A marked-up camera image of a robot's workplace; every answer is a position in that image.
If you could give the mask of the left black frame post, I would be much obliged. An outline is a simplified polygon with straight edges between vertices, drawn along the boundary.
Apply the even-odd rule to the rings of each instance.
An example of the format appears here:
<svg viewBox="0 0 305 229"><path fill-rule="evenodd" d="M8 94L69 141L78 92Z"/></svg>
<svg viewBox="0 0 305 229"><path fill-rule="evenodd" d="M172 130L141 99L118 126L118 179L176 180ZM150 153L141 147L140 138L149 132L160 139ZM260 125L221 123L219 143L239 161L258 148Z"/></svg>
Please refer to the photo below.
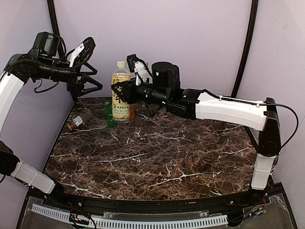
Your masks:
<svg viewBox="0 0 305 229"><path fill-rule="evenodd" d="M60 30L59 30L59 25L58 25L58 20L57 20L54 1L53 0L47 0L47 6L48 6L48 12L49 12L52 31L55 35L60 35ZM60 42L59 47L57 48L57 51L58 51L59 57L64 56L64 47L63 47L62 42ZM77 97L72 97L72 99L73 99L74 104L78 100Z"/></svg>

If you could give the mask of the large yellow tea bottle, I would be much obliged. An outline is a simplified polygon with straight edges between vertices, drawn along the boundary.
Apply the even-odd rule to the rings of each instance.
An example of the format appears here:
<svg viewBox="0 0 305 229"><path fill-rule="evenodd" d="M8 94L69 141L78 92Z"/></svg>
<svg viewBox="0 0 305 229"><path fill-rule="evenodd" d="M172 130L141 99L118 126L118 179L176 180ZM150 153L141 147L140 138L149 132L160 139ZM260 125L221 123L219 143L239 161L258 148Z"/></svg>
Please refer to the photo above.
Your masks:
<svg viewBox="0 0 305 229"><path fill-rule="evenodd" d="M127 69L127 62L118 61L117 69L112 73L112 85L115 85L115 90L112 91L112 117L117 122L127 122L130 117L130 105L121 98L123 89L121 82L130 79L131 73Z"/></svg>

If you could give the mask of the black frame post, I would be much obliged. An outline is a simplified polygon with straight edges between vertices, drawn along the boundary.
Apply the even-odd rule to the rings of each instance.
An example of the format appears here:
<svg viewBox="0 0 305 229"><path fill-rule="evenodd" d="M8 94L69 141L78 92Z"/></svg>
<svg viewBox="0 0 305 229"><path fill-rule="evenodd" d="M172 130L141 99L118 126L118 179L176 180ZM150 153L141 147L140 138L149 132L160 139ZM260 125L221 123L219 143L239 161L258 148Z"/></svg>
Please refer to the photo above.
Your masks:
<svg viewBox="0 0 305 229"><path fill-rule="evenodd" d="M237 97L237 94L238 94L238 91L239 91L239 88L240 88L240 85L242 82L242 78L244 75L244 70L246 67L246 63L247 63L247 59L248 59L248 55L249 55L249 51L250 51L250 47L251 47L251 43L252 43L254 28L255 28L258 4L259 4L259 0L252 0L252 2L251 2L251 9L250 9L247 33L246 33L245 42L244 42L244 48L243 48L239 68L237 71L236 79L234 82L234 86L233 86L233 89L231 92L232 98Z"/></svg>
<svg viewBox="0 0 305 229"><path fill-rule="evenodd" d="M49 12L52 31L55 35L60 35L60 30L59 30L59 25L58 25L58 20L57 20L54 1L53 0L47 0L47 6L48 6L48 12ZM59 47L57 48L57 51L58 51L59 57L64 56L64 47L63 47L62 42L60 42ZM77 97L72 97L72 99L73 99L74 104L78 100Z"/></svg>

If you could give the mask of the orange juice bottle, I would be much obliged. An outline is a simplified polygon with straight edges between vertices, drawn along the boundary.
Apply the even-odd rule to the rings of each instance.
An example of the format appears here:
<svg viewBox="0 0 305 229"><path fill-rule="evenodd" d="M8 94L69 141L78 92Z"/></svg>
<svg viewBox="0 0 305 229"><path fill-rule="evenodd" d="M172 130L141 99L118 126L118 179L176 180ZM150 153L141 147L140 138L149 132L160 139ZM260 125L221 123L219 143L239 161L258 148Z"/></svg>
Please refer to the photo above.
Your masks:
<svg viewBox="0 0 305 229"><path fill-rule="evenodd" d="M134 110L134 105L130 105L130 119L133 120L135 118L135 110Z"/></svg>

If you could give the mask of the black front rail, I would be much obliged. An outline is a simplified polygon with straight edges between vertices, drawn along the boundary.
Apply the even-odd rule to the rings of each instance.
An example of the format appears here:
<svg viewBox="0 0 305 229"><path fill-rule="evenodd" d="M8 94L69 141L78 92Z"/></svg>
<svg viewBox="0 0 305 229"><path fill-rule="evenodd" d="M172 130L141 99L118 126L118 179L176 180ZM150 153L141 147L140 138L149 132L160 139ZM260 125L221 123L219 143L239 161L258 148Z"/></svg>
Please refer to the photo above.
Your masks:
<svg viewBox="0 0 305 229"><path fill-rule="evenodd" d="M92 215L102 215L105 212L167 214L206 210L210 213L234 215L241 213L246 207L263 204L263 200L267 200L271 196L275 186L276 184L270 178L264 190L249 189L224 196L186 200L115 200L84 197L63 192L57 196L53 195L51 198L58 204L63 204L65 208L75 208Z"/></svg>

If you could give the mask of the cream white bottle cap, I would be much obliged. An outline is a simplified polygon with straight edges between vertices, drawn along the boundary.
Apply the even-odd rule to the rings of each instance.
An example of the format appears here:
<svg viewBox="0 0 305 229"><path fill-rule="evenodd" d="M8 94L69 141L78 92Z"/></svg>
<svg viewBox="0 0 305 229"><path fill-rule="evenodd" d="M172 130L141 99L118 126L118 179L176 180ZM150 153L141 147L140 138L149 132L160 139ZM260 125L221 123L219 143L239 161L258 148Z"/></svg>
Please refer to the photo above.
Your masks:
<svg viewBox="0 0 305 229"><path fill-rule="evenodd" d="M117 62L117 68L126 68L127 62L126 61L118 61Z"/></svg>

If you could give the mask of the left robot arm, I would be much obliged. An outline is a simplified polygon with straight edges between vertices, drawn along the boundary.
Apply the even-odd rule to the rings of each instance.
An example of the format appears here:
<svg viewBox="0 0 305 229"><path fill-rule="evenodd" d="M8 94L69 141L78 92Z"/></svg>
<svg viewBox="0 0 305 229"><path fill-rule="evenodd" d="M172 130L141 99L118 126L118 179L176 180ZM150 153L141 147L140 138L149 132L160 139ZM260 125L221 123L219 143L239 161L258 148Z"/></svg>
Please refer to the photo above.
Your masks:
<svg viewBox="0 0 305 229"><path fill-rule="evenodd" d="M63 55L59 45L64 44L61 36L49 32L37 34L34 45L28 53L13 55L0 78L0 125L5 126L11 110L16 112L23 125L26 121L36 130L38 121L46 115L54 120L60 109L60 93L47 95L47 90L36 88L33 94L26 94L28 81L50 80L54 85L65 83L73 101L100 91L103 85L94 79L97 70L89 64L96 47L94 38L86 38L79 46ZM15 140L14 147L0 145L0 172L20 182L22 191L35 188L51 194L61 185L20 158L22 153L34 150L40 161L47 162L54 144L44 140L42 135L27 133L25 140Z"/></svg>

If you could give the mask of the right black frame post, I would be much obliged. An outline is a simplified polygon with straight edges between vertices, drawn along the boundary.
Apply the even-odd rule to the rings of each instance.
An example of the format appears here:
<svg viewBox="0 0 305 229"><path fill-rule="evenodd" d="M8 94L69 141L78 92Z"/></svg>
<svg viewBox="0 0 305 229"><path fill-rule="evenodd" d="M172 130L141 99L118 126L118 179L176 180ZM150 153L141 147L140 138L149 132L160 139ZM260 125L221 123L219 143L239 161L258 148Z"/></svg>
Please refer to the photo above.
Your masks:
<svg viewBox="0 0 305 229"><path fill-rule="evenodd" d="M255 28L258 4L259 4L259 0L252 0L252 2L251 2L251 9L250 9L247 33L246 33L245 42L244 42L244 48L243 48L239 68L237 71L236 79L234 82L234 86L233 86L233 89L231 92L232 98L237 97L237 94L238 94L238 91L239 91L239 88L240 88L240 85L242 82L242 78L244 75L244 70L246 67L246 63L247 63L247 59L248 59L248 55L249 55L249 51L250 51L250 47L251 47L251 43L252 43L254 28Z"/></svg>

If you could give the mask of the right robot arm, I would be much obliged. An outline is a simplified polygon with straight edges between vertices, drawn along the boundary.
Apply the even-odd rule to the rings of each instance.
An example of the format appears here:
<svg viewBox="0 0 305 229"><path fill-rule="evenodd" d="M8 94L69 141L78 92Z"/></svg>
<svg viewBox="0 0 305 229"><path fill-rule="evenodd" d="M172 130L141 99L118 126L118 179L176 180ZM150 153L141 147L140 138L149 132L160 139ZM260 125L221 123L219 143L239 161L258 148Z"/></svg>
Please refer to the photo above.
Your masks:
<svg viewBox="0 0 305 229"><path fill-rule="evenodd" d="M274 99L250 101L215 95L206 89L182 89L179 67L170 62L156 62L150 71L133 63L131 71L135 78L112 85L112 91L123 102L144 101L165 107L181 118L223 121L259 131L251 188L266 188L275 159L284 147Z"/></svg>

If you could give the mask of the green plastic bottle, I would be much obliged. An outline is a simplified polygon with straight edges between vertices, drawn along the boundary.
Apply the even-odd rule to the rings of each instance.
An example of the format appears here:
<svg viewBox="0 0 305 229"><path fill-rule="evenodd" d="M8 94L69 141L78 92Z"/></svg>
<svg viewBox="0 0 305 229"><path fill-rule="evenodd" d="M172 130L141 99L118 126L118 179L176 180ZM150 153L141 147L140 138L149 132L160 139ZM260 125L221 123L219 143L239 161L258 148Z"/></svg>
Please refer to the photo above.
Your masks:
<svg viewBox="0 0 305 229"><path fill-rule="evenodd" d="M109 101L104 103L105 106L105 119L106 119L106 124L110 129L113 129L117 126L116 121L113 119L112 116L112 106Z"/></svg>

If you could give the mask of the brown coffee glass bottle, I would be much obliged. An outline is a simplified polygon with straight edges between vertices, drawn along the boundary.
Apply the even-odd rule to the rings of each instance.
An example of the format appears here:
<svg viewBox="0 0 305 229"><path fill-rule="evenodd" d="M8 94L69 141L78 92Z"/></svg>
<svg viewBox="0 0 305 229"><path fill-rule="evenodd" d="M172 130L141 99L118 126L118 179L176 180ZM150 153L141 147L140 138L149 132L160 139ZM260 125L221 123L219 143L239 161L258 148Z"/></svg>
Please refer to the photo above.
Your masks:
<svg viewBox="0 0 305 229"><path fill-rule="evenodd" d="M73 129L76 129L77 127L84 124L86 121L88 121L91 117L93 117L93 113L90 109L87 109L83 114L76 116L72 119L66 126L69 131L72 131Z"/></svg>

